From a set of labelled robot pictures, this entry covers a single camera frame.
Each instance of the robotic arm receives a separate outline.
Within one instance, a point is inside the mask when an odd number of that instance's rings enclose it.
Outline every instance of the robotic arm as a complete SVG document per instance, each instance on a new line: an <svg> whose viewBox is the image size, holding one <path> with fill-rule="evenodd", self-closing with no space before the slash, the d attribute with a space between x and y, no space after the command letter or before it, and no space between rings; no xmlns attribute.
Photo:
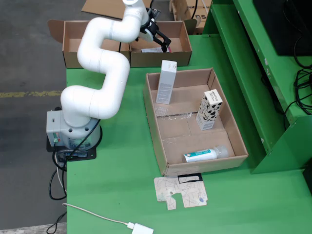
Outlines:
<svg viewBox="0 0 312 234"><path fill-rule="evenodd" d="M147 11L142 0L123 0L123 3L126 9L122 21L95 18L87 25L78 49L78 61L86 70L106 74L105 81L100 90L78 85L64 89L61 94L62 110L48 112L47 116L51 146L56 144L74 149L97 119L111 118L119 111L130 64L123 54L101 49L105 39L130 43L140 37L157 42L164 52L167 51L171 41L159 32L155 22L159 12ZM99 135L98 126L80 148L92 148L98 142Z"/></svg>

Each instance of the tube cap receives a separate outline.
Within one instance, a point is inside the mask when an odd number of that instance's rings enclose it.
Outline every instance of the tube cap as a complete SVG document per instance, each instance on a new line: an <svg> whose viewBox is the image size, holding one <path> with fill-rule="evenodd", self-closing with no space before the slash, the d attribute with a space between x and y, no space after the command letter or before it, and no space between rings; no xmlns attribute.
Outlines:
<svg viewBox="0 0 312 234"><path fill-rule="evenodd" d="M214 147L216 155L218 158L226 158L229 157L228 149L224 145L220 145L218 147Z"/></svg>

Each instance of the green workbench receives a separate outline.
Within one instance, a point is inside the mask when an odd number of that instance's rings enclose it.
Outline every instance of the green workbench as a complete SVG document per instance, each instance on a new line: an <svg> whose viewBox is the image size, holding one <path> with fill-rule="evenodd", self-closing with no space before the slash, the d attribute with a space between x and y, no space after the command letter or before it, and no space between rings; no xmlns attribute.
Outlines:
<svg viewBox="0 0 312 234"><path fill-rule="evenodd" d="M253 1L214 0L204 34L221 37L257 136L262 141L263 150L254 157L257 161L253 172L304 167L312 156L312 116L305 114L295 103L288 109L295 100L293 83L301 68L293 56L279 56L276 53ZM312 64L312 57L299 57L299 60ZM262 76L268 77L282 111L287 110L285 116L276 111ZM310 87L300 90L301 97L310 93ZM303 100L306 104L311 101L312 97Z"/></svg>
<svg viewBox="0 0 312 234"><path fill-rule="evenodd" d="M124 222L151 227L155 234L293 234L311 229L312 198L300 170L252 175L249 165L264 154L257 128L220 35L190 36L190 66L213 67L250 154L231 170L204 173L207 206L176 210L157 202L154 178L160 177L143 101L146 73L160 68L132 68L120 111L102 120L103 139L97 158L68 163L67 202ZM100 88L104 75L67 69L67 85ZM130 234L124 225L68 208L68 234Z"/></svg>

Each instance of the white product box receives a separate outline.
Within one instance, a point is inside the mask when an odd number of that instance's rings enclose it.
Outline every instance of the white product box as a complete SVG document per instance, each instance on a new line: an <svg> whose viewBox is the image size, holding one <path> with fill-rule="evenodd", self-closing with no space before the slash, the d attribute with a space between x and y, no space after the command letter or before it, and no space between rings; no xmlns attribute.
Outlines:
<svg viewBox="0 0 312 234"><path fill-rule="evenodd" d="M222 102L216 89L204 93L196 116L197 123L201 130L211 129L214 126Z"/></svg>
<svg viewBox="0 0 312 234"><path fill-rule="evenodd" d="M175 78L176 62L163 60L161 63L156 103L169 105Z"/></svg>

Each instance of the yellow floor line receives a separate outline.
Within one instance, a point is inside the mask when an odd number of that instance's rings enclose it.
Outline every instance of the yellow floor line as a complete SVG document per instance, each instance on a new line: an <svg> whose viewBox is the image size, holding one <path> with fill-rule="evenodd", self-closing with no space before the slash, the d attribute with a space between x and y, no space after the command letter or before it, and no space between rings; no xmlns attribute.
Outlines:
<svg viewBox="0 0 312 234"><path fill-rule="evenodd" d="M0 98L23 98L26 96L34 96L34 97L45 97L45 96L60 96L62 93L61 90L53 90L53 91L42 91L42 92L8 92L1 93Z"/></svg>

